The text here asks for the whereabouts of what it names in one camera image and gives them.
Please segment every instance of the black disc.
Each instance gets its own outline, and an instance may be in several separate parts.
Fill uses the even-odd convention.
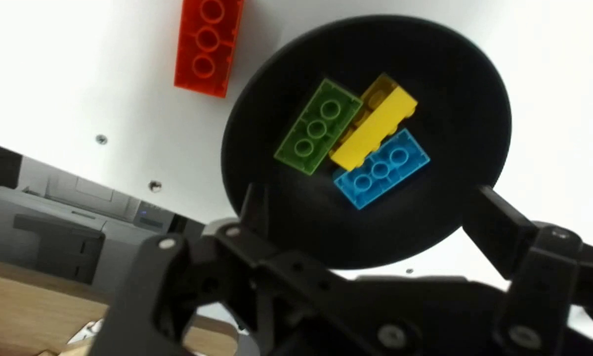
[[[379,73],[419,101],[403,126],[431,164],[357,211],[328,158],[304,176],[272,154],[324,77],[359,97]],[[498,180],[510,122],[498,71],[466,37],[405,16],[342,19],[282,47],[245,87],[223,138],[223,182],[237,211],[249,184],[268,188],[276,245],[328,267],[373,267],[431,247],[466,219],[472,188]]]

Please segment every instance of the blue lego brick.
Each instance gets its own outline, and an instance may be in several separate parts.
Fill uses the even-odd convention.
[[[363,209],[429,162],[429,154],[419,146],[413,134],[409,130],[399,130],[369,154],[363,166],[342,172],[336,176],[334,184],[355,209]]]

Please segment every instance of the green lego brick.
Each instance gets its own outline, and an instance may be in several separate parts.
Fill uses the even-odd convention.
[[[274,158],[312,176],[361,108],[361,99],[324,79],[282,138]]]

